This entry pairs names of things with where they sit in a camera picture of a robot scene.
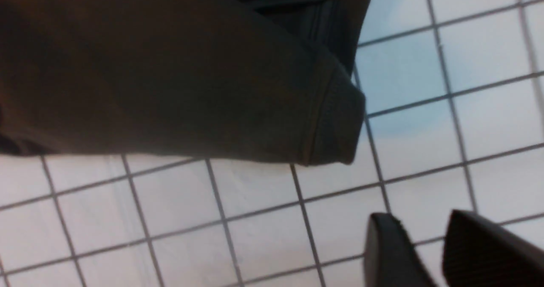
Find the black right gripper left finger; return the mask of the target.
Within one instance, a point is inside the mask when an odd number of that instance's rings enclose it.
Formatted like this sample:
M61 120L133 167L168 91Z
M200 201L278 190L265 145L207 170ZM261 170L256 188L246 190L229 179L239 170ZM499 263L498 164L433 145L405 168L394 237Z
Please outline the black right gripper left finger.
M436 286L402 223L385 212L368 219L364 277L366 287Z

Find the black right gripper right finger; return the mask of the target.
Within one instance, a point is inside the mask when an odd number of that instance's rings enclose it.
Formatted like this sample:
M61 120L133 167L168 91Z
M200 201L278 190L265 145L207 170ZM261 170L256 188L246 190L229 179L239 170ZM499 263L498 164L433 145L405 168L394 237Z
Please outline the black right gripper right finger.
M453 210L442 273L450 287L542 287L544 254L474 212Z

